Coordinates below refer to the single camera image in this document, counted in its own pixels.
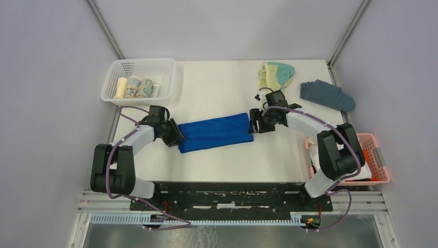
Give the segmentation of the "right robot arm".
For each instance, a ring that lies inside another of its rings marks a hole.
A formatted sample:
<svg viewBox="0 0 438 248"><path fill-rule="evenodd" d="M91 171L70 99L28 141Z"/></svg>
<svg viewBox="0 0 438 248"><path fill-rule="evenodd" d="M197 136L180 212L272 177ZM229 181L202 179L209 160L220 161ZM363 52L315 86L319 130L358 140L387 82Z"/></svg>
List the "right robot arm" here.
<svg viewBox="0 0 438 248"><path fill-rule="evenodd" d="M317 145L320 168L300 190L298 203L303 210L313 210L320 196L360 173L365 158L351 124L334 126L299 104L289 104L281 90L261 87L255 99L259 107L249 112L249 134L273 132L276 125L283 125L302 132Z"/></svg>

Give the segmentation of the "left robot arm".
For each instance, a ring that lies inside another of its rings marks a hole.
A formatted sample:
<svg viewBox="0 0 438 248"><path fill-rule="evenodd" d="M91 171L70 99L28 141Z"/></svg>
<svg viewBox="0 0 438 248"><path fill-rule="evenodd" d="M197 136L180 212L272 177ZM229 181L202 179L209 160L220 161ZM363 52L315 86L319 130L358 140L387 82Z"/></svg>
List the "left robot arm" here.
<svg viewBox="0 0 438 248"><path fill-rule="evenodd" d="M106 193L111 199L120 196L142 198L148 209L157 210L163 197L155 192L154 182L136 176L134 157L157 139L167 147L173 147L185 137L167 108L152 105L146 114L139 121L133 120L131 131L119 140L95 147L90 188L94 192Z"/></svg>

